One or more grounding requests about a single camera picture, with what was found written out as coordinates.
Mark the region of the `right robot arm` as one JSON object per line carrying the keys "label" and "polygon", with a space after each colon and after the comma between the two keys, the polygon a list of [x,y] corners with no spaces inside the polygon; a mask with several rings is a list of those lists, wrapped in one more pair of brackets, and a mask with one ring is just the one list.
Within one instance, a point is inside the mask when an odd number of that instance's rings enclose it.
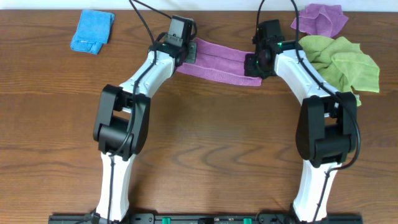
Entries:
{"label": "right robot arm", "polygon": [[356,98],[322,78],[297,40],[284,39],[279,20],[257,24],[252,42],[256,48],[245,56],[245,76],[280,77],[301,105],[295,143],[303,169],[297,196],[289,213],[263,214],[260,223],[362,223],[361,215],[326,211],[333,179],[356,147]]}

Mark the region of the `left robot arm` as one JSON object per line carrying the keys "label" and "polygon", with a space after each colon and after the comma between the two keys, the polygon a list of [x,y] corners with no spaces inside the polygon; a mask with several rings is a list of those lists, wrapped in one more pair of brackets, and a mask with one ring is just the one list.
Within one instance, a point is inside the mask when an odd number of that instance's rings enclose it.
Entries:
{"label": "left robot arm", "polygon": [[151,99],[196,53],[196,33],[193,19],[172,16],[169,31],[152,41],[137,72],[118,86],[103,88],[93,131],[101,152],[103,177],[92,223],[122,223],[126,219],[132,165],[147,139]]}

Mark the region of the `purple microfiber cloth with label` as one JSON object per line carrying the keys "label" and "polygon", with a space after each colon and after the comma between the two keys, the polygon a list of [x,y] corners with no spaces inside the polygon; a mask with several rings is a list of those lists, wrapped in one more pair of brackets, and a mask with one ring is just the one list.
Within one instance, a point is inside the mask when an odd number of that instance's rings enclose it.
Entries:
{"label": "purple microfiber cloth with label", "polygon": [[178,67],[178,72],[230,85],[261,86],[261,78],[244,75],[247,52],[199,38],[194,42],[197,44],[195,63],[184,63]]}

